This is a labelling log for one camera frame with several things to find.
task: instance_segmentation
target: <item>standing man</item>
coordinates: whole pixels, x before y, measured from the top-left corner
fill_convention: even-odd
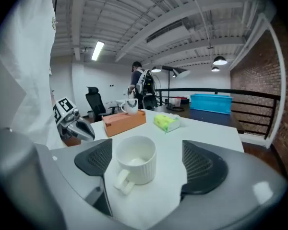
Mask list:
[[[138,99],[139,101],[139,109],[143,109],[143,104],[142,104],[143,96],[139,94],[138,90],[136,89],[136,84],[138,83],[140,76],[144,73],[144,71],[145,70],[142,68],[142,65],[139,61],[135,61],[132,64],[131,84],[128,88],[128,94],[131,94],[132,91],[135,89],[134,97]]]
[[[65,146],[55,123],[49,84],[55,18],[52,0],[19,0],[0,27],[0,79],[7,72],[24,93],[20,106],[10,107],[17,111],[9,127],[49,149]],[[5,84],[0,96],[14,96],[11,83]]]

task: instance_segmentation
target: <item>blue storage bin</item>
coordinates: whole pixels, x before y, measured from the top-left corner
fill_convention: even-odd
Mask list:
[[[230,114],[232,97],[218,94],[192,94],[190,109]]]

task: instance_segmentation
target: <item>handrail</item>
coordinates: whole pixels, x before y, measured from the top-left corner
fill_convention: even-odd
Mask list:
[[[252,95],[257,97],[269,98],[273,100],[280,100],[280,95],[268,94],[249,90],[233,90],[233,89],[211,89],[211,88],[174,88],[174,89],[160,89],[161,91],[196,91],[196,92],[219,92],[231,94]]]
[[[255,92],[255,91],[232,90],[232,89],[212,89],[212,88],[174,88],[174,89],[160,89],[159,90],[159,103],[160,103],[160,106],[162,105],[162,103],[165,103],[165,102],[162,101],[162,92],[163,91],[167,91],[167,92],[170,92],[170,91],[173,91],[173,92],[175,92],[175,91],[214,92],[215,94],[218,94],[220,92],[220,93],[233,93],[233,94],[251,95],[251,96],[257,96],[257,97],[262,97],[262,98],[273,99],[274,100],[273,101],[273,106],[233,101],[233,103],[237,103],[237,104],[253,105],[253,106],[258,106],[258,107],[264,107],[264,108],[272,109],[271,115],[263,115],[263,114],[243,112],[243,111],[238,111],[238,110],[231,110],[232,112],[235,112],[235,113],[242,113],[242,114],[249,114],[249,115],[256,115],[256,116],[270,118],[270,122],[269,122],[268,125],[267,124],[262,124],[262,123],[256,123],[256,122],[249,122],[249,121],[239,120],[242,123],[248,123],[248,124],[260,125],[260,126],[263,126],[263,127],[267,127],[267,130],[266,130],[265,133],[264,132],[259,132],[259,131],[245,130],[246,132],[264,135],[264,139],[267,139],[267,137],[268,137],[268,135],[270,133],[270,130],[271,130],[271,127],[272,127],[272,123],[273,123],[273,119],[274,119],[274,115],[275,115],[275,111],[276,111],[276,103],[277,103],[277,101],[280,101],[280,96],[279,95],[262,93],[262,92]]]

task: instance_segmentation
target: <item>robotic hand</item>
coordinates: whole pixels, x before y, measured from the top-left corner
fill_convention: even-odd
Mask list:
[[[79,110],[69,98],[64,97],[56,101],[53,112],[62,139],[68,139],[71,136],[86,141],[95,139],[90,123],[80,117]]]

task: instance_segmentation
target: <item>orange box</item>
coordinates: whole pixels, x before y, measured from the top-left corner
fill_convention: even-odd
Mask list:
[[[108,137],[117,135],[129,129],[146,123],[146,113],[138,111],[136,115],[117,113],[110,116],[102,116],[105,131]]]

